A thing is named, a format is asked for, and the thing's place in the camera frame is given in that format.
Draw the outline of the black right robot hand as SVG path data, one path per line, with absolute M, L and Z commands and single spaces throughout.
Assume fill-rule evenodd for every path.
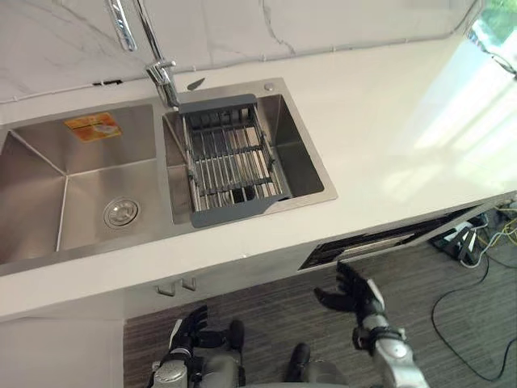
M 336 265 L 336 292 L 313 289 L 318 302 L 327 309 L 354 314 L 359 325 L 370 315 L 384 315 L 385 304 L 371 279 L 362 277 L 349 264 Z

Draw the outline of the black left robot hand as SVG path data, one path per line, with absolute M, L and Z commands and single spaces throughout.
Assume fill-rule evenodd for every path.
M 219 331 L 206 331 L 208 326 L 208 307 L 202 305 L 192 311 L 174 327 L 170 337 L 169 350 L 183 348 L 215 348 L 220 346 L 223 336 Z

